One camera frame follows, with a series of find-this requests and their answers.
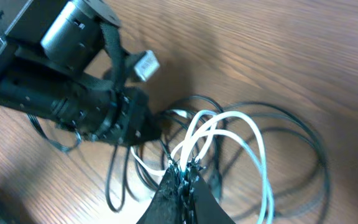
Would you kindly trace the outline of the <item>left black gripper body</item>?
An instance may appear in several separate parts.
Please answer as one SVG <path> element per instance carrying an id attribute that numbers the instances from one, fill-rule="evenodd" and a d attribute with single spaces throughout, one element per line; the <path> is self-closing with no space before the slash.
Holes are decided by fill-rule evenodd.
<path id="1" fill-rule="evenodd" d="M 148 107 L 148 102 L 148 95 L 140 88 L 125 88 L 118 94 L 117 101 L 109 105 L 98 128 L 83 135 L 84 140 L 136 146 L 159 139 L 162 130 Z"/>

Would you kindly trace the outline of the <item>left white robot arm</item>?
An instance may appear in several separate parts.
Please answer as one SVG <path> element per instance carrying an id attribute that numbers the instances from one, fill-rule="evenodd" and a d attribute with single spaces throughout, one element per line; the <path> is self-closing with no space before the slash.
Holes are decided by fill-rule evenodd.
<path id="1" fill-rule="evenodd" d="M 121 44 L 121 23 L 103 1 L 0 0 L 0 106 L 47 119 L 79 141 L 130 147 L 161 135 L 144 82 L 150 50 Z"/>

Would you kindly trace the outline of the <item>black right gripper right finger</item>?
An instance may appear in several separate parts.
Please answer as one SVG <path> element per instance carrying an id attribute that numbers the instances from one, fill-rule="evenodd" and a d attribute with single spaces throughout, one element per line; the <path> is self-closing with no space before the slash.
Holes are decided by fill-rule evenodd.
<path id="1" fill-rule="evenodd" d="M 194 162 L 188 163 L 186 167 L 185 223 L 235 224 L 212 195 L 200 169 Z"/>

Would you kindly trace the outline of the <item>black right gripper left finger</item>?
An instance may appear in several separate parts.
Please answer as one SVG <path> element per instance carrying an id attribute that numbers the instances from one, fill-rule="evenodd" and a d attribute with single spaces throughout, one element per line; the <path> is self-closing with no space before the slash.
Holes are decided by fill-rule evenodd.
<path id="1" fill-rule="evenodd" d="M 137 224 L 182 224 L 179 186 L 178 168 L 176 165 L 171 165 L 165 171 L 151 203 Z"/>

